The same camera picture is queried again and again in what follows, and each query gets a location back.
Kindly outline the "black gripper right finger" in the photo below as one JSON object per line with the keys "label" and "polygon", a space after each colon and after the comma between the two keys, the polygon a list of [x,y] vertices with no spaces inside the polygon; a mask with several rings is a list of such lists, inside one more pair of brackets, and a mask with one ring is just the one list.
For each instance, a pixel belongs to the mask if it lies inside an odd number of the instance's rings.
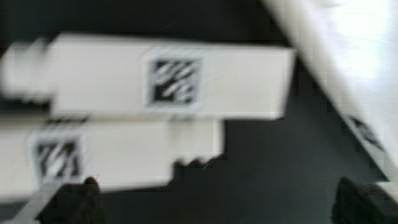
{"label": "black gripper right finger", "polygon": [[398,224],[398,184],[339,179],[332,224]]}

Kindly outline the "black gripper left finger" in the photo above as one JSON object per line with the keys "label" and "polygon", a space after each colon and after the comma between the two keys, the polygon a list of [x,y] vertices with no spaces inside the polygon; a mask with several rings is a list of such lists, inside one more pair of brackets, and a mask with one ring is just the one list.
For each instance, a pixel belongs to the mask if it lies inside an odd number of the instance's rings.
{"label": "black gripper left finger", "polygon": [[81,183],[44,186],[10,224],[104,224],[99,196],[99,184],[92,177]]}

